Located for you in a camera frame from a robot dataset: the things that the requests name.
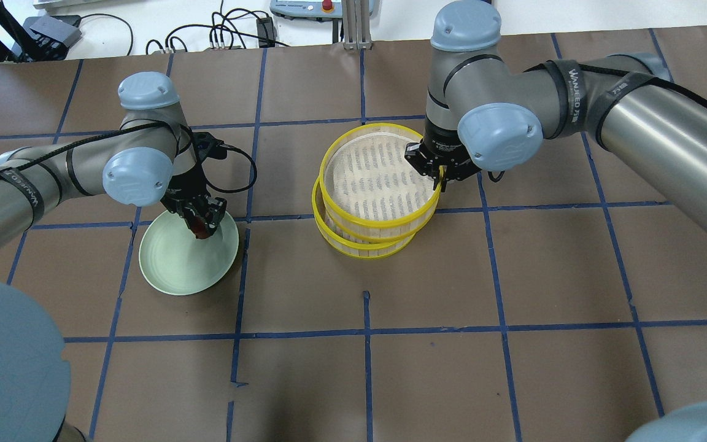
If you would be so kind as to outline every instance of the yellow rimmed basket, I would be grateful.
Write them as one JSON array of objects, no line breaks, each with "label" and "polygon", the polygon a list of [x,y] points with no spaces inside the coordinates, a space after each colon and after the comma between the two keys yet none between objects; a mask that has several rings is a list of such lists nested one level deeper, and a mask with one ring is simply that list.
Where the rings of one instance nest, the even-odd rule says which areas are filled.
[{"label": "yellow rimmed basket", "polygon": [[[412,237],[430,221],[441,187],[433,189],[432,179],[402,157],[407,143],[420,140],[417,132],[392,123],[359,126],[337,138],[323,156],[318,185],[326,217],[340,233],[391,243]],[[376,187],[384,190],[380,199]]]},{"label": "yellow rimmed basket", "polygon": [[361,260],[377,260],[401,251],[413,239],[413,235],[398,241],[369,243],[350,237],[331,220],[320,194],[320,179],[312,187],[312,215],[320,234],[334,249],[344,255]]}]

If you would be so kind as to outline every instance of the table surface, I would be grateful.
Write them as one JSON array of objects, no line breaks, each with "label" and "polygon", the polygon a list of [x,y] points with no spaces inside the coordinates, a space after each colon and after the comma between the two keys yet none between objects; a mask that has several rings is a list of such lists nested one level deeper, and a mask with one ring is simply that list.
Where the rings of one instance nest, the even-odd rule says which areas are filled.
[{"label": "table surface", "polygon": [[[507,36],[513,72],[658,53],[707,98],[707,27]],[[362,123],[421,130],[430,47],[376,42],[0,64],[0,153],[118,128],[116,86],[166,72],[189,123],[251,153],[241,246],[217,285],[152,289],[162,207],[68,201],[0,251],[72,366],[68,422],[116,440],[623,440],[707,400],[707,235],[585,135],[499,184],[450,184],[402,252],[338,254],[312,220],[326,148]],[[205,164],[222,187],[245,160]]]}]

